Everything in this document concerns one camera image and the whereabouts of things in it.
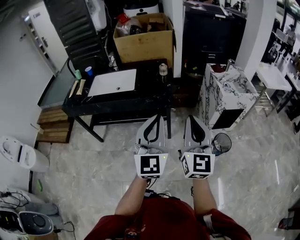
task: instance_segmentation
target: white door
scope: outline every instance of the white door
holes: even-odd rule
[[[43,43],[51,61],[54,63],[57,70],[60,71],[66,63],[68,55],[50,20],[44,2],[41,6],[30,10],[28,13],[37,35]]]

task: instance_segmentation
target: plastic bag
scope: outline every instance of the plastic bag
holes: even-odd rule
[[[121,14],[117,17],[119,20],[116,26],[120,37],[138,34],[143,32],[143,28],[139,20],[135,18],[128,18],[126,14]]]

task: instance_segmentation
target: white marble cabinet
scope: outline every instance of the white marble cabinet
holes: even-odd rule
[[[216,73],[207,64],[200,91],[199,118],[209,129],[232,130],[259,97],[239,67]]]

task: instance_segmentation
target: red shirt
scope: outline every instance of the red shirt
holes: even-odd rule
[[[205,215],[210,214],[214,233],[231,240],[251,240],[248,232],[230,217],[215,209]],[[144,200],[133,217],[102,217],[85,240],[209,240],[212,231],[206,222],[185,202],[152,198]]]

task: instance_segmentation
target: white pillar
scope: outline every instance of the white pillar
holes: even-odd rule
[[[277,0],[251,0],[244,36],[236,58],[251,80],[267,47],[276,13]]]
[[[176,51],[174,49],[173,74],[181,76],[182,35],[183,35],[183,1],[162,0],[165,14],[170,18],[176,37]]]

